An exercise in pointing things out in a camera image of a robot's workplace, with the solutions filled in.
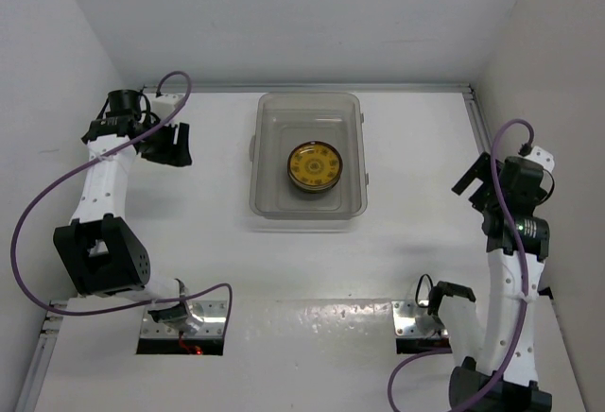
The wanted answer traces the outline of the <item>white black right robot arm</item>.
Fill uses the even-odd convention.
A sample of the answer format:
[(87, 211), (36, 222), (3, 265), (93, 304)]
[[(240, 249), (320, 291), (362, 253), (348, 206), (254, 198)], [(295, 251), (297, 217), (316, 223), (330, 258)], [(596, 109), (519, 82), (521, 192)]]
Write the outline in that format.
[(490, 271), (485, 326), (478, 322), (473, 290), (438, 282), (428, 313), (444, 325), (455, 368), (449, 382), (451, 407), (459, 411), (549, 411), (553, 400), (541, 390), (535, 365), (534, 305), (549, 251), (548, 223), (534, 210), (548, 196), (541, 183), (554, 158), (538, 146), (493, 162), (482, 153), (453, 186), (470, 196), (483, 216)]

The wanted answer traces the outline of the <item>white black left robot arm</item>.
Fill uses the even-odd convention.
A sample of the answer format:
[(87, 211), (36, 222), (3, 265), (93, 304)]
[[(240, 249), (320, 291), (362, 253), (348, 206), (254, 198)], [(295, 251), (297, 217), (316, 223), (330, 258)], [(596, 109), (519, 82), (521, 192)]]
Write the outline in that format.
[(147, 249), (125, 218), (129, 174), (137, 158), (174, 167), (192, 163), (188, 125), (161, 124), (182, 101), (179, 94), (149, 99), (141, 91), (109, 93), (82, 137), (93, 166), (79, 204), (69, 224), (55, 229), (53, 243), (81, 296), (146, 300), (155, 322), (193, 335), (203, 324), (200, 309), (185, 299), (183, 281), (152, 269)]

